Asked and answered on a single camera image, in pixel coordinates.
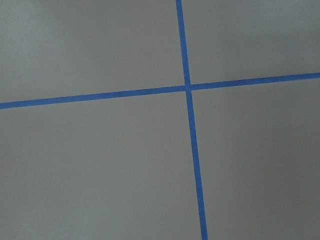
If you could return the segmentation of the long blue tape line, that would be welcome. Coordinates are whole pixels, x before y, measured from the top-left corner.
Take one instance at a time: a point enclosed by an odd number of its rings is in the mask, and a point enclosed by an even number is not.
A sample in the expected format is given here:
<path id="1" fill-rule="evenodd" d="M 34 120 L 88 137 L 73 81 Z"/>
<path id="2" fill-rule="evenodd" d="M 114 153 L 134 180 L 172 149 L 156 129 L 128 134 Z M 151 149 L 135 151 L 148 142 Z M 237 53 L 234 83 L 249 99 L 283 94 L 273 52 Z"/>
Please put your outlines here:
<path id="1" fill-rule="evenodd" d="M 320 74 L 318 72 L 315 72 L 315 73 L 305 73 L 305 74 L 296 74 L 296 75 L 284 75 L 284 76 L 272 76 L 272 77 L 262 77 L 262 78 L 228 80 L 228 81 L 220 81 L 220 82 L 197 83 L 197 84 L 192 84 L 190 87 L 186 87 L 184 85 L 177 85 L 177 86 L 104 92 L 104 93 L 85 94 L 85 95 L 20 100 L 20 101 L 2 102 L 0 104 L 0 108 L 3 110 L 3 109 L 42 106 L 42 105 L 75 103 L 75 102 L 95 101 L 95 100 L 104 100 L 104 99 L 157 95 L 157 94 L 166 94 L 166 93 L 178 93 L 178 92 L 184 92 L 187 89 L 190 89 L 192 91 L 197 91 L 197 90 L 218 89 L 218 88 L 227 88 L 227 87 L 236 87 L 236 86 L 310 80 L 310 79 L 318 79 L 319 77 L 320 77 Z"/>

